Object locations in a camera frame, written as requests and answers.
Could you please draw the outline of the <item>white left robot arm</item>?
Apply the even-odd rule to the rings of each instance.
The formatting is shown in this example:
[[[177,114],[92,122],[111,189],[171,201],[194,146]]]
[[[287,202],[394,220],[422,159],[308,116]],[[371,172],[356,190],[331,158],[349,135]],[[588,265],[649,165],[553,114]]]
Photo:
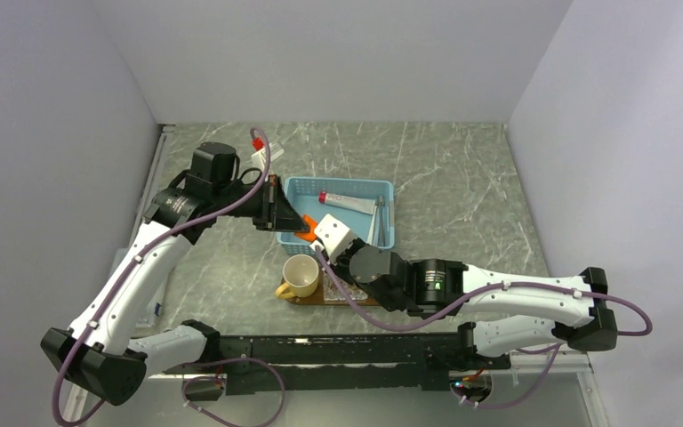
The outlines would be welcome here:
[[[146,209],[132,246],[106,285],[70,326],[49,329],[41,347],[57,370],[52,398],[73,383],[113,406],[125,403],[149,376],[189,365],[206,374],[223,356],[220,334],[187,320],[174,329],[136,339],[138,319],[173,267],[222,216],[248,218],[257,230],[305,232],[281,179],[269,167],[284,152],[253,139],[256,180],[244,182],[236,150],[204,142],[189,168],[159,191]]]

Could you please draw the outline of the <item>orange toothpaste tube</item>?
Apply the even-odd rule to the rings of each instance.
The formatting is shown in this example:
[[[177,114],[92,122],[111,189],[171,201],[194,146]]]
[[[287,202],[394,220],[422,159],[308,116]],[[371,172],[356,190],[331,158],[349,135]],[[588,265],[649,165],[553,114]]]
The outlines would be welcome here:
[[[316,239],[315,229],[317,227],[317,222],[307,214],[302,216],[302,220],[305,224],[306,230],[302,232],[294,232],[293,235],[300,240],[312,243]]]

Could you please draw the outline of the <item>yellow mug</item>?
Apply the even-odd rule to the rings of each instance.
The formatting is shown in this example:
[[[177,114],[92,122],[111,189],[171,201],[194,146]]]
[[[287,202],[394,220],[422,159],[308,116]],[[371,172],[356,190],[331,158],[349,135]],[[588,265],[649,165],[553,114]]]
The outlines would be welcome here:
[[[315,258],[297,254],[283,265],[282,278],[282,283],[274,293],[277,298],[305,298],[317,290],[321,271]]]

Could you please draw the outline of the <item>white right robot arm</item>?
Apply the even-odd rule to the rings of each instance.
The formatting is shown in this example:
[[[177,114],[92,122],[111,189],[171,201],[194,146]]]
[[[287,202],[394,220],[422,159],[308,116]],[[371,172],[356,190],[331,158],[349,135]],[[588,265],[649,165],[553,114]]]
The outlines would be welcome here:
[[[464,339],[455,344],[454,356],[466,369],[537,345],[607,351],[617,344],[615,314],[603,298],[606,274],[599,268],[542,278],[438,258],[407,261],[368,245],[347,249],[330,268],[385,310],[403,311],[428,324],[467,312],[501,314],[501,320],[459,327]]]

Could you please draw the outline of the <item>clear glass holder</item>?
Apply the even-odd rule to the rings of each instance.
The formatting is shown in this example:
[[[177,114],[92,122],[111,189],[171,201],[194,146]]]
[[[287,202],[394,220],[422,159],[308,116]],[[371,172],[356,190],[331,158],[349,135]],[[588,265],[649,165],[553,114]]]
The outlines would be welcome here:
[[[356,302],[362,302],[368,298],[368,294],[365,291],[357,286],[350,285],[343,280],[341,281],[341,287],[350,296],[350,298]],[[346,302],[342,292],[328,276],[324,276],[323,280],[323,301],[325,303]]]

